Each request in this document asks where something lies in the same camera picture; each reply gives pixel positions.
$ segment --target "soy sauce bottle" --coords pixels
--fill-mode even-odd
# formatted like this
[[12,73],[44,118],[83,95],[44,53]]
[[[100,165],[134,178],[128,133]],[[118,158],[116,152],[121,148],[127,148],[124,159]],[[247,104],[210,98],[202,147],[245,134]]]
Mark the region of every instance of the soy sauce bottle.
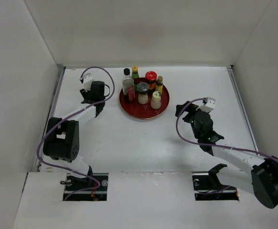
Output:
[[124,100],[128,103],[132,103],[135,101],[135,86],[134,80],[130,77],[130,70],[128,68],[124,69],[124,79],[122,83]]

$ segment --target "red cap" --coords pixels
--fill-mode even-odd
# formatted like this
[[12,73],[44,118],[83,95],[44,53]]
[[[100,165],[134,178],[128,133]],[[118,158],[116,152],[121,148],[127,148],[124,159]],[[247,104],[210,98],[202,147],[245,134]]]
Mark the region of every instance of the red cap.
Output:
[[156,72],[150,71],[150,72],[147,72],[147,73],[145,74],[145,78],[146,78],[148,81],[154,81],[154,80],[156,80],[156,78],[157,78],[157,74],[156,74]]

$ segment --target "white bottle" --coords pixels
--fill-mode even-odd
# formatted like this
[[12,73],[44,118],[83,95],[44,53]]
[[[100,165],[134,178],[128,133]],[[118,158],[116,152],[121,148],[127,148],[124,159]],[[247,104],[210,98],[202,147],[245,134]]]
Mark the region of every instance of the white bottle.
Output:
[[152,101],[150,102],[150,106],[157,110],[161,107],[161,93],[160,92],[153,92]]

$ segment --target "wire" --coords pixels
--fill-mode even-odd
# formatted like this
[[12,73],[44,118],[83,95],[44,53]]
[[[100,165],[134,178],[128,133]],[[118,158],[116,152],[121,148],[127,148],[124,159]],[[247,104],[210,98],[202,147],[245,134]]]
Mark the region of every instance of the wire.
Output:
[[226,186],[223,189],[214,191],[214,192],[205,192],[203,193],[203,195],[210,195],[210,194],[217,194],[217,193],[222,193],[223,191],[225,191],[226,189],[229,189],[231,186]]
[[93,201],[95,201],[96,200],[96,188],[91,191],[90,195],[93,197]]
[[198,193],[208,193],[208,192],[210,192],[211,191],[211,189],[210,190],[208,190],[208,191],[205,191],[205,192],[200,192],[200,191],[197,191]]
[[188,142],[188,143],[191,143],[191,144],[194,144],[194,145],[199,145],[199,146],[211,146],[211,147],[220,147],[220,148],[226,148],[226,149],[234,149],[234,150],[238,150],[238,151],[245,151],[245,152],[250,152],[250,153],[255,153],[255,154],[259,154],[263,157],[266,157],[274,162],[276,162],[278,164],[278,159],[266,154],[266,153],[262,153],[262,152],[258,152],[256,150],[251,150],[251,149],[243,149],[243,148],[238,148],[238,147],[231,147],[231,146],[224,146],[224,145],[214,145],[214,144],[207,144],[207,143],[197,143],[197,142],[193,142],[193,141],[190,141],[186,138],[184,138],[181,133],[179,132],[178,130],[178,121],[181,117],[181,115],[184,113],[184,111],[187,109],[188,106],[190,106],[190,104],[196,102],[196,101],[200,101],[200,100],[207,100],[207,98],[199,98],[199,99],[194,99],[192,101],[190,101],[189,103],[187,103],[187,105],[181,110],[181,112],[179,113],[177,119],[176,119],[176,132],[178,134],[178,136],[184,140],[185,142]]
[[107,97],[107,96],[109,96],[109,95],[110,95],[110,87],[109,87],[107,84],[105,84],[105,87],[107,87],[107,88],[109,89],[108,94],[107,94],[107,95],[104,95],[105,97]]
[[114,79],[112,78],[112,76],[110,75],[110,73],[109,73],[107,70],[105,70],[104,68],[101,68],[101,67],[98,67],[98,66],[92,66],[92,67],[86,68],[86,69],[83,71],[83,73],[82,73],[82,75],[81,75],[81,78],[83,77],[83,75],[84,75],[84,73],[85,73],[86,71],[88,71],[89,69],[92,69],[92,68],[101,69],[101,70],[103,70],[104,72],[106,72],[106,73],[108,74],[109,78],[111,79],[112,85],[113,85],[113,90],[112,90],[111,95],[110,95],[108,98],[106,98],[105,100],[98,101],[98,102],[95,102],[95,103],[93,103],[93,104],[90,104],[90,105],[88,105],[87,107],[85,107],[85,108],[83,108],[83,109],[81,109],[81,110],[79,110],[79,111],[77,111],[77,112],[74,112],[73,114],[71,114],[71,115],[67,116],[66,118],[62,119],[60,122],[58,122],[55,126],[53,126],[53,127],[44,135],[44,137],[41,139],[40,143],[38,144],[37,150],[36,150],[37,159],[38,159],[41,163],[43,163],[43,164],[45,164],[45,165],[47,165],[47,166],[52,166],[52,167],[56,167],[56,168],[61,168],[61,169],[68,170],[68,171],[73,172],[73,173],[75,173],[75,174],[78,174],[78,175],[84,176],[84,177],[86,177],[86,178],[88,178],[88,179],[91,179],[91,180],[93,180],[93,181],[95,181],[95,182],[97,183],[97,186],[96,186],[96,187],[82,188],[82,189],[79,189],[79,190],[76,190],[76,191],[71,192],[69,195],[67,195],[67,196],[65,197],[64,200],[67,200],[71,195],[73,195],[73,194],[76,193],[76,192],[85,191],[85,190],[90,190],[90,189],[94,189],[94,188],[98,188],[98,187],[101,186],[101,184],[100,184],[100,182],[99,182],[97,179],[95,179],[95,178],[93,178],[93,177],[91,177],[91,176],[89,176],[89,175],[86,175],[86,174],[83,174],[83,173],[74,171],[73,169],[68,168],[68,167],[58,166],[58,165],[54,165],[54,164],[45,162],[45,161],[42,159],[42,157],[40,156],[40,149],[41,149],[41,147],[42,147],[44,141],[45,141],[45,140],[47,139],[47,137],[50,135],[50,133],[52,133],[52,132],[53,132],[60,124],[62,124],[64,121],[66,121],[66,120],[69,119],[69,118],[72,118],[72,117],[75,116],[75,115],[78,115],[78,114],[82,113],[84,110],[88,109],[89,107],[92,107],[92,106],[94,106],[94,105],[97,105],[97,104],[101,104],[101,103],[106,102],[107,100],[109,100],[109,99],[113,96],[113,94],[114,94],[114,92],[115,92],[115,83],[114,83]]

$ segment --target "rectangular opening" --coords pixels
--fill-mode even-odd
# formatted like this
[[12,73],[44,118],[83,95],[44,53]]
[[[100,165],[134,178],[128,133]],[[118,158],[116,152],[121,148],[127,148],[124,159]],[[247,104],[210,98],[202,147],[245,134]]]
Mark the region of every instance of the rectangular opening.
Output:
[[[65,182],[61,182],[61,184],[65,185],[64,188],[64,201],[107,201],[107,187],[108,187],[108,173],[98,174],[94,173],[89,174],[93,176],[93,178],[97,179],[101,186],[97,189],[93,188],[97,184],[96,182],[89,180],[87,178],[78,178],[74,176],[67,176]],[[65,198],[72,192],[90,188],[89,190],[83,190],[75,192],[74,194],[70,195],[68,199]]]
[[192,173],[192,180],[195,200],[239,200],[235,187],[222,185],[208,172]]
[[214,193],[216,191],[205,191],[205,192],[199,192],[195,191],[194,197],[195,200],[239,200],[239,194],[237,192],[237,189],[235,187],[231,187],[232,190],[223,191]]

